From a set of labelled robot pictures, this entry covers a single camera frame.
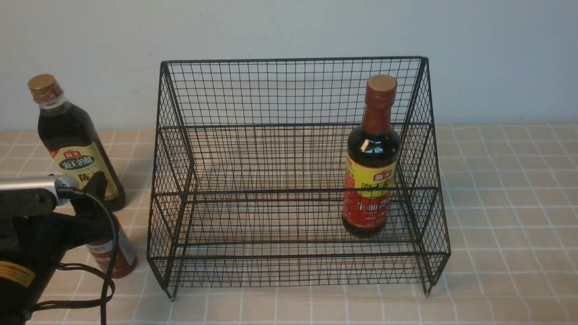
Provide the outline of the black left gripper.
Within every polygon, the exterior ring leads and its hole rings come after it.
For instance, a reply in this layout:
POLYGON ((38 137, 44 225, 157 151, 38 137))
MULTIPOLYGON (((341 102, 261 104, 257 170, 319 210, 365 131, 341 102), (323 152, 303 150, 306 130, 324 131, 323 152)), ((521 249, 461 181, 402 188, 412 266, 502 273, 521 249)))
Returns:
POLYGON ((27 235, 42 245, 72 249, 82 245, 110 244, 118 250, 118 222, 103 203, 108 181, 97 172, 83 189, 66 175, 49 175, 27 181, 34 191, 27 212, 27 235))

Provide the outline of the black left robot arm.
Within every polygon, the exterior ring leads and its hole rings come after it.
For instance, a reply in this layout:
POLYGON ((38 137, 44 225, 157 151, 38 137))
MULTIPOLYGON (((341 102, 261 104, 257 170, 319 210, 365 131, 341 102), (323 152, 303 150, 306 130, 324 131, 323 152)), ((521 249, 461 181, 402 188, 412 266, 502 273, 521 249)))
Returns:
POLYGON ((24 325, 35 312, 50 309, 100 309, 107 323, 107 303, 116 290, 114 265, 120 248, 118 222, 105 206, 107 177, 96 172, 83 189, 67 175, 1 181, 1 323, 24 325), (111 242, 110 260, 101 271, 63 263, 67 251, 103 240, 111 242), (41 301, 56 271, 85 271, 103 280, 95 300, 41 301))

